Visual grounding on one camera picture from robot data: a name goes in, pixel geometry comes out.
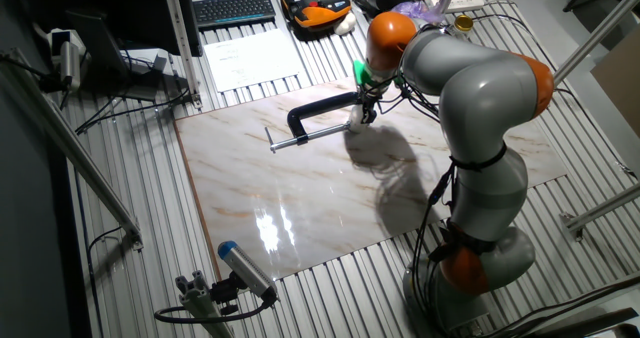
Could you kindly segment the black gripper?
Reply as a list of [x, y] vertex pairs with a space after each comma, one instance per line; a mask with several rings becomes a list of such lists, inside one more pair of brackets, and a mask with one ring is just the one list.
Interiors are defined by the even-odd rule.
[[366, 118], [366, 123], [371, 124], [377, 117], [375, 104], [381, 100], [385, 94], [385, 88], [359, 86], [358, 87], [358, 103], [361, 104], [361, 115]]

